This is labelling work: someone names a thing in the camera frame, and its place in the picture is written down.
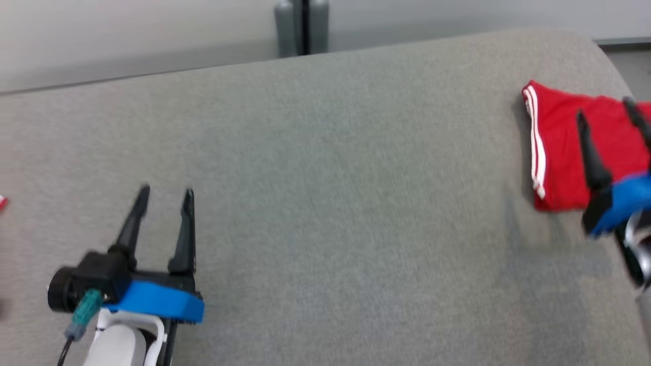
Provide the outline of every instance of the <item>red cloth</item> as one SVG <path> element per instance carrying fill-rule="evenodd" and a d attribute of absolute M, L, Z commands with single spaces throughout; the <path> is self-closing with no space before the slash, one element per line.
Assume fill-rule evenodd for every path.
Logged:
<path fill-rule="evenodd" d="M 522 96 L 531 116 L 531 178 L 534 205 L 542 211 L 583 209 L 590 191 L 585 183 L 576 126 L 582 109 L 592 140 L 617 182 L 649 167 L 649 153 L 622 102 L 606 96 L 570 94 L 530 81 Z M 651 121 L 651 102 L 638 103 Z"/>

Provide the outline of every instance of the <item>red shorts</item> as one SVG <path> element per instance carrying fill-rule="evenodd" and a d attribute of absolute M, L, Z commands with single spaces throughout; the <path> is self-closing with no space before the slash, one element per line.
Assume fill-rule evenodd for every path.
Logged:
<path fill-rule="evenodd" d="M 531 116 L 531 178 L 536 209 L 561 211 L 588 205 L 590 191 L 585 183 L 576 126 L 580 109 L 614 182 L 647 171 L 649 153 L 621 101 L 569 94 L 533 80 L 522 89 L 522 96 Z M 637 105 L 651 122 L 651 102 Z"/>

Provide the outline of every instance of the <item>blue gripper part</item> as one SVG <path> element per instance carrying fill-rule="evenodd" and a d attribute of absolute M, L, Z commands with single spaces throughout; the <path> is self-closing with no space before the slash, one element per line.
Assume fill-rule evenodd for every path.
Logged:
<path fill-rule="evenodd" d="M 204 314 L 204 302 L 200 298 L 185 291 L 139 280 L 131 281 L 122 301 L 105 304 L 104 308 L 190 323 L 201 323 Z"/>
<path fill-rule="evenodd" d="M 631 176 L 613 184 L 612 198 L 611 207 L 602 214 L 591 236 L 611 232 L 637 211 L 651 209 L 651 175 Z"/>

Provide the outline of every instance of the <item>green cable connector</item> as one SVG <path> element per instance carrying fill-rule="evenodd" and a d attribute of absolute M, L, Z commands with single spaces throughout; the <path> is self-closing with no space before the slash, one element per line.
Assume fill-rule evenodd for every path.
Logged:
<path fill-rule="evenodd" d="M 77 309 L 72 313 L 72 322 L 64 332 L 66 338 L 72 338 L 75 342 L 79 341 L 86 332 L 90 320 L 100 311 L 103 302 L 103 296 L 99 290 L 86 291 L 83 299 L 77 305 Z"/>

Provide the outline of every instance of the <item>black cable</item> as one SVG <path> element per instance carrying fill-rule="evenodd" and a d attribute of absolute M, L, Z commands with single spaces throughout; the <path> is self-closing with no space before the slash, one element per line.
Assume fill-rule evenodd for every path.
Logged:
<path fill-rule="evenodd" d="M 172 365 L 172 352 L 174 351 L 174 341 L 176 340 L 176 329 L 178 322 L 176 320 L 170 321 L 169 330 L 167 331 L 167 344 L 165 347 L 165 354 L 163 355 L 163 365 Z"/>
<path fill-rule="evenodd" d="M 66 344 L 63 345 L 63 349 L 61 350 L 61 355 L 59 355 L 59 362 L 57 362 L 57 366 L 63 366 L 64 361 L 66 361 L 66 356 L 68 355 L 68 350 L 70 349 L 71 344 L 72 344 L 72 337 L 69 337 L 68 340 L 66 341 Z"/>

